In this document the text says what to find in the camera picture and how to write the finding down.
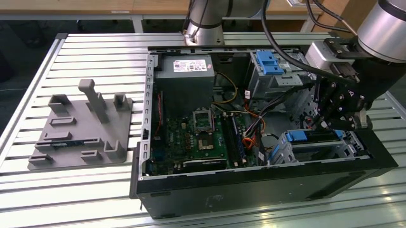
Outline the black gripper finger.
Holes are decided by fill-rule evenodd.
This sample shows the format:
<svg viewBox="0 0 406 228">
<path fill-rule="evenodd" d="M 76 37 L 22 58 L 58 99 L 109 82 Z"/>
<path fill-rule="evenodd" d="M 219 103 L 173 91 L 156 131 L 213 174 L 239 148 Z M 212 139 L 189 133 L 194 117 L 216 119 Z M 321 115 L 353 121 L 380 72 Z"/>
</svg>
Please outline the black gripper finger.
<svg viewBox="0 0 406 228">
<path fill-rule="evenodd" d="M 320 127 L 325 129 L 351 131 L 355 129 L 356 124 L 352 120 L 344 118 L 329 118 L 320 122 Z"/>
<path fill-rule="evenodd" d="M 336 82 L 320 81 L 315 90 L 316 114 L 311 122 L 312 130 L 323 129 L 320 122 L 329 118 L 341 118 L 339 111 L 345 97 L 345 87 Z"/>
</svg>

